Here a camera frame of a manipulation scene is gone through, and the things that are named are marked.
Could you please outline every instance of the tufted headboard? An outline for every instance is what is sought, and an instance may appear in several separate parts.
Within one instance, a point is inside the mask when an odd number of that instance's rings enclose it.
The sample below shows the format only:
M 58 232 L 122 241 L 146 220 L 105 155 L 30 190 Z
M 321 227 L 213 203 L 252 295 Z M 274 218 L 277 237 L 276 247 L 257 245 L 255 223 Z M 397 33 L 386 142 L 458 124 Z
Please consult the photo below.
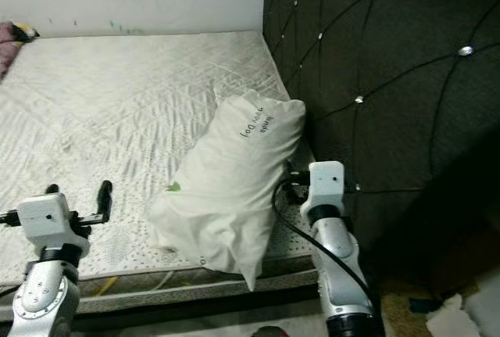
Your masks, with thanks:
M 365 252 L 424 256 L 473 218 L 492 159 L 474 161 L 497 157 L 500 0 L 265 0 L 263 27 L 316 158 L 345 165 Z

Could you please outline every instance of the white pillow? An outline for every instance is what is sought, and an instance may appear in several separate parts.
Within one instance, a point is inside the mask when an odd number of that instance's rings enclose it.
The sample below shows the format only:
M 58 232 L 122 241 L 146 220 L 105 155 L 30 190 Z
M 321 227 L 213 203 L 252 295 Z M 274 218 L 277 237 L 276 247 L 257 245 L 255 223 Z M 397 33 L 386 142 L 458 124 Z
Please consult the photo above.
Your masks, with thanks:
M 225 99 L 171 185 L 148 206 L 153 245 L 208 269 L 241 273 L 253 290 L 273 229 L 273 188 L 304 118 L 298 100 L 253 90 Z

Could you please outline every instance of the mattress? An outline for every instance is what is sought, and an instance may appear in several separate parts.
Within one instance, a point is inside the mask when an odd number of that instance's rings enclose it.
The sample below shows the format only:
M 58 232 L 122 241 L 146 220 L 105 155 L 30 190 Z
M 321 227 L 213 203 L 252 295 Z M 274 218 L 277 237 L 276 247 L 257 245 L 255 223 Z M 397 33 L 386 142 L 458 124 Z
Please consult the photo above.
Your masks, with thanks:
M 113 183 L 110 222 L 93 229 L 91 252 L 79 267 L 83 297 L 119 276 L 109 296 L 122 299 L 100 311 L 130 306 L 134 301 L 124 297 L 151 291 L 171 272 L 177 278 L 173 285 L 155 290 L 168 290 L 169 299 L 175 299 L 174 289 L 185 294 L 190 286 L 217 283 L 216 294 L 223 283 L 241 287 L 241 278 L 151 247 L 145 204 L 169 184 L 218 104 L 249 88 L 289 99 L 262 35 L 254 32 L 36 40 L 0 84 L 0 210 L 16 208 L 56 183 L 70 209 L 88 215 L 96 210 L 101 182 Z M 303 146 L 295 167 L 310 160 Z M 297 208 L 287 213 L 301 225 Z M 26 262 L 36 260 L 32 249 L 21 228 L 0 227 L 1 286 L 23 280 Z M 282 276 L 298 272 L 307 280 L 297 284 L 315 281 L 309 247 L 281 226 L 266 260 L 273 268 L 263 274 L 266 286 L 272 278 L 283 286 Z M 193 292 L 191 298 L 199 296 Z

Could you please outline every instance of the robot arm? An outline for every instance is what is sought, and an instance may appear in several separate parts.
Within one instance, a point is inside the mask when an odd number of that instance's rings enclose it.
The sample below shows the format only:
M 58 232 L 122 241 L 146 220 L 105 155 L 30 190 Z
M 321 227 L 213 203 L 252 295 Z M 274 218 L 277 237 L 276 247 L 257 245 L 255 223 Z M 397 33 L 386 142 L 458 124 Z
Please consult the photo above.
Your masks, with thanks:
M 309 196 L 301 206 L 302 218 L 313 238 L 337 256 L 366 284 L 359 267 L 359 245 L 344 221 L 344 167 L 336 161 L 311 163 Z M 315 249 L 321 304 L 331 336 L 378 335 L 373 304 L 361 286 L 325 253 Z
M 34 196 L 17 210 L 0 216 L 0 223 L 20 226 L 40 260 L 28 264 L 24 283 L 14 295 L 14 322 L 9 337 L 63 337 L 77 311 L 78 264 L 89 251 L 88 225 L 109 220 L 112 185 L 104 181 L 98 195 L 98 212 L 78 217 L 64 194 L 51 186 L 48 194 Z

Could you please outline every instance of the pink fabric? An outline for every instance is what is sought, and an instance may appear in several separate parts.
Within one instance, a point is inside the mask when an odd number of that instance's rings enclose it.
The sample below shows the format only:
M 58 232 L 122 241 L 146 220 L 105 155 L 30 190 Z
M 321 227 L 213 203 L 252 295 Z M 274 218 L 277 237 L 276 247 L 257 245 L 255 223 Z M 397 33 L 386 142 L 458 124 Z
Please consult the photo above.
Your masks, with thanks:
M 13 34 L 12 23 L 0 23 L 0 80 L 4 77 L 21 48 Z

